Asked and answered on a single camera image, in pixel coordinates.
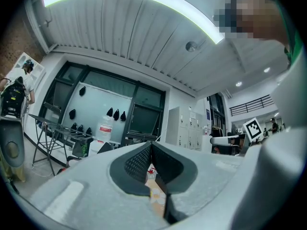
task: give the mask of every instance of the drying rack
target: drying rack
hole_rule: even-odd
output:
[[[53,122],[51,122],[51,121],[49,121],[49,120],[47,120],[43,117],[38,117],[38,116],[35,116],[35,115],[32,115],[32,114],[29,114],[29,116],[35,119],[35,128],[36,128],[36,136],[37,136],[37,144],[35,146],[35,152],[34,152],[34,156],[33,156],[33,164],[35,162],[39,162],[39,161],[48,159],[53,175],[55,175],[55,173],[54,173],[52,163],[51,163],[51,160],[50,160],[50,155],[51,155],[51,152],[53,150],[63,148],[64,152],[65,152],[65,157],[66,157],[66,160],[67,160],[67,153],[66,153],[65,145],[66,145],[68,138],[74,139],[74,141],[76,143],[77,142],[84,142],[84,141],[87,141],[87,140],[92,138],[91,135],[85,134],[83,132],[80,132],[80,131],[72,129],[72,128],[65,127],[61,124],[53,123]],[[37,123],[38,122],[40,122],[41,125],[42,125],[39,135],[38,135],[38,130],[37,130]],[[40,141],[41,138],[42,138],[43,132],[45,132],[45,141]],[[48,141],[47,137],[49,137],[49,136],[47,135],[47,132],[51,133],[51,140],[50,141]],[[63,135],[64,143],[57,142],[59,135],[61,135],[61,134]],[[43,159],[35,160],[36,151],[37,151],[38,148],[40,148],[40,146],[42,146],[43,148],[46,149],[47,157],[43,158]]]

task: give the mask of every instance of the brick wall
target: brick wall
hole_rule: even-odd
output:
[[[12,69],[16,60],[27,53],[37,62],[46,55],[28,21],[25,8],[21,6],[8,23],[0,38],[0,77]]]

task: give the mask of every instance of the railing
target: railing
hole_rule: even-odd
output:
[[[243,113],[249,113],[272,104],[274,104],[274,101],[269,95],[266,95],[254,101],[246,102],[245,104],[231,107],[230,112],[231,116],[235,116]]]

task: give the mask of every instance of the person wearing white shirt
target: person wearing white shirt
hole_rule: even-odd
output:
[[[24,86],[26,89],[26,96],[30,95],[29,105],[35,103],[34,96],[34,81],[31,77],[30,73],[33,70],[33,62],[32,60],[27,60],[22,68],[14,68],[12,69],[6,77],[0,82],[0,92],[4,91],[8,86],[14,83],[14,81],[22,77],[24,80]]]

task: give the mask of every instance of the floor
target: floor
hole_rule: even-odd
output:
[[[33,168],[32,161],[35,151],[35,146],[27,139],[24,138],[24,149],[25,149],[25,160],[24,160],[24,173],[26,181],[23,183],[19,180],[15,180],[14,184],[18,189],[20,195],[25,199],[35,192],[35,190],[45,183],[46,181],[53,178],[52,171],[48,160],[36,162]],[[46,156],[39,150],[36,152],[35,160],[45,158]],[[51,161],[54,172],[57,173],[62,166]]]

